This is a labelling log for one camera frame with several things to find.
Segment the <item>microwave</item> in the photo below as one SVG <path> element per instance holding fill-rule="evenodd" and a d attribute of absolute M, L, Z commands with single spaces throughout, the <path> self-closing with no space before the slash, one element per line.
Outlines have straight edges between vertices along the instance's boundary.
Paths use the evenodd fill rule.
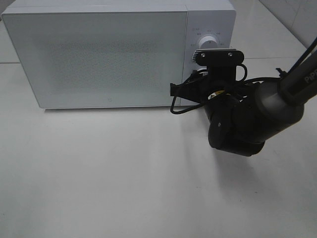
<path fill-rule="evenodd" d="M 229 48 L 228 0 L 16 0 L 1 15 L 41 108 L 170 106 L 170 83 Z M 190 105 L 178 100 L 177 106 Z"/>

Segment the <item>white knob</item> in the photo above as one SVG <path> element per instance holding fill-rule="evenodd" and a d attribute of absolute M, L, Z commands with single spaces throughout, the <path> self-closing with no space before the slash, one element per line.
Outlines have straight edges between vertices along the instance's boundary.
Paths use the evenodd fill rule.
<path fill-rule="evenodd" d="M 204 36 L 199 42 L 199 49 L 218 48 L 218 39 L 216 36 Z"/>

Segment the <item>white microwave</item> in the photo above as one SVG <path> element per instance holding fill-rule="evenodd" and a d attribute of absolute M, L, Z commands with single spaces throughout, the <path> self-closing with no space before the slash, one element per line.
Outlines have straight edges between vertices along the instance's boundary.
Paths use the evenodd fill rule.
<path fill-rule="evenodd" d="M 16 0 L 2 19 L 39 106 L 59 109 L 169 106 L 235 16 L 228 0 Z"/>

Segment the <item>white table surface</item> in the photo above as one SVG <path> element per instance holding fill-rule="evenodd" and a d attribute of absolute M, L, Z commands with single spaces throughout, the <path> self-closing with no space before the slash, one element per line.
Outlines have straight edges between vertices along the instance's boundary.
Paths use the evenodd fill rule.
<path fill-rule="evenodd" d="M 249 78 L 289 69 L 303 46 L 257 1 L 234 4 Z M 203 110 L 45 111 L 0 63 L 0 238 L 315 238 L 316 103 L 246 158 L 210 148 Z"/>

